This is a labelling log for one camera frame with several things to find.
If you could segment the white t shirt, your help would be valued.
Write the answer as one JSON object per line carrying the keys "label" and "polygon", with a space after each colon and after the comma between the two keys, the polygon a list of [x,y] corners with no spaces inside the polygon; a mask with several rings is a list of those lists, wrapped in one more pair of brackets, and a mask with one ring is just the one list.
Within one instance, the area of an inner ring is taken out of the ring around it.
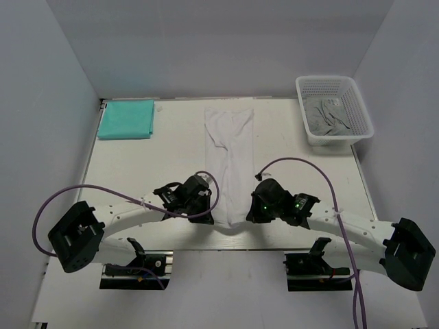
{"label": "white t shirt", "polygon": [[214,223],[235,229],[246,221],[254,190],[254,110],[204,111],[205,169],[219,185]]}

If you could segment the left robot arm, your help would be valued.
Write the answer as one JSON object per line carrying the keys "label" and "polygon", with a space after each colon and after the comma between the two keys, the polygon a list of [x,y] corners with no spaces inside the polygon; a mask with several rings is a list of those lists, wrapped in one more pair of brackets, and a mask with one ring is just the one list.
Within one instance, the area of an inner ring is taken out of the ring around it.
{"label": "left robot arm", "polygon": [[48,238],[67,273],[90,263],[121,265],[129,273],[138,273],[145,265],[141,246],[132,238],[116,239],[114,234],[171,218],[211,225],[211,194],[209,183],[195,174],[137,199],[124,196],[120,204],[92,207],[80,201],[61,217]]}

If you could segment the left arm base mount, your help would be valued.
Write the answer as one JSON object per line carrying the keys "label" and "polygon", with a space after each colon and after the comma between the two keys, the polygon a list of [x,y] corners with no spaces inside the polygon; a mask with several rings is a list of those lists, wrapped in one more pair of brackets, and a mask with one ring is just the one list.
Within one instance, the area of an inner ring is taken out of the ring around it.
{"label": "left arm base mount", "polygon": [[162,291],[169,284],[173,252],[150,252],[129,265],[104,265],[101,290]]}

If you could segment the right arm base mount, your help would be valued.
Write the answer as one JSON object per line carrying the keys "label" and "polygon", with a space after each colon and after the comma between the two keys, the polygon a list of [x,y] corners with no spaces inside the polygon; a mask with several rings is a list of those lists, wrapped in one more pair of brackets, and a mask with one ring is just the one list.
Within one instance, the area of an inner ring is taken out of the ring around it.
{"label": "right arm base mount", "polygon": [[289,253],[284,260],[289,292],[352,291],[353,274],[349,268],[330,267],[321,256]]}

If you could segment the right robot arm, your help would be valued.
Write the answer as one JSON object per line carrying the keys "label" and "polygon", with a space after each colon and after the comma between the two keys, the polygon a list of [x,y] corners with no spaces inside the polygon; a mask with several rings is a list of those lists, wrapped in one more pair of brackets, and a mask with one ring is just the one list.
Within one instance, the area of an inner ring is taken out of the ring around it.
{"label": "right robot arm", "polygon": [[422,291],[436,255],[410,219],[374,221],[336,211],[315,196],[292,195],[272,178],[262,181],[252,193],[246,219],[252,223],[280,219],[290,226],[324,233],[306,254],[287,255],[287,272],[293,276],[330,276],[334,269],[350,267],[380,273],[405,289]]}

